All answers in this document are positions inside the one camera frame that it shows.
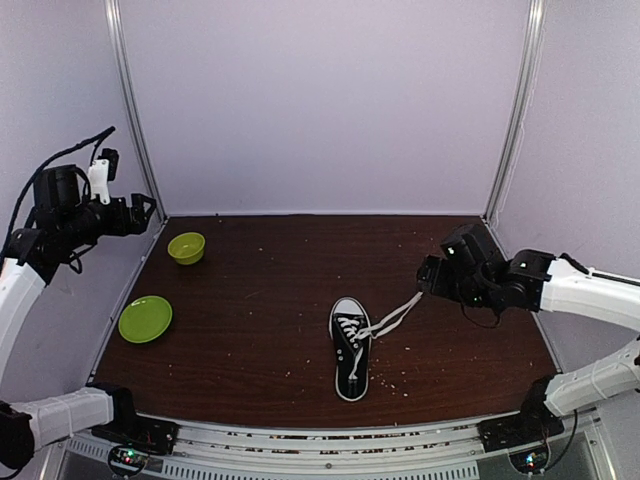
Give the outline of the black white canvas sneaker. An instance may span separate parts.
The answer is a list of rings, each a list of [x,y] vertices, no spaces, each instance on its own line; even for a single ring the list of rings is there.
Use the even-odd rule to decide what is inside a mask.
[[[360,401],[369,388],[369,359],[374,340],[401,325],[423,297],[417,292],[377,323],[372,324],[363,304],[354,297],[341,297],[333,305],[328,332],[335,354],[334,386],[346,402]]]

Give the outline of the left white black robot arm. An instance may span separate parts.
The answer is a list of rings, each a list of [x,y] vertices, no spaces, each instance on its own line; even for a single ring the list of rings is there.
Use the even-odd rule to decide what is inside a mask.
[[[33,207],[26,226],[9,236],[1,273],[1,365],[6,367],[31,313],[60,266],[79,270],[80,257],[103,236],[140,235],[155,199],[134,193],[108,202],[84,199]],[[104,426],[123,444],[144,433],[132,394],[97,384],[41,400],[1,404],[1,465],[21,472],[35,453],[81,430]]]

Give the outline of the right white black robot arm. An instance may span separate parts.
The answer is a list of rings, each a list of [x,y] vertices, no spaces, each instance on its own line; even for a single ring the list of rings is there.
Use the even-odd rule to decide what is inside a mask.
[[[587,268],[567,254],[522,250],[477,260],[449,250],[426,257],[417,271],[420,291],[458,303],[487,308],[496,317],[508,309],[570,313],[639,329],[639,283]],[[513,419],[519,440],[530,442],[551,422],[583,407],[639,387],[639,341],[577,370],[535,381]]]

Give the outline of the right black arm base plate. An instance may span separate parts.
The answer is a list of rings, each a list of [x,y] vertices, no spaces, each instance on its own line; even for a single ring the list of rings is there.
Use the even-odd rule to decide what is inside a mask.
[[[543,442],[564,432],[561,420],[525,422],[518,415],[484,420],[477,428],[486,453]]]

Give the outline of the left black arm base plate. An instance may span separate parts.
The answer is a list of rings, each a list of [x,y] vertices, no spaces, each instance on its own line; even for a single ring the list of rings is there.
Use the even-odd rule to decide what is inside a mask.
[[[173,453],[178,432],[179,425],[175,422],[145,416],[137,417],[129,426],[113,421],[91,429],[95,437],[157,456]]]

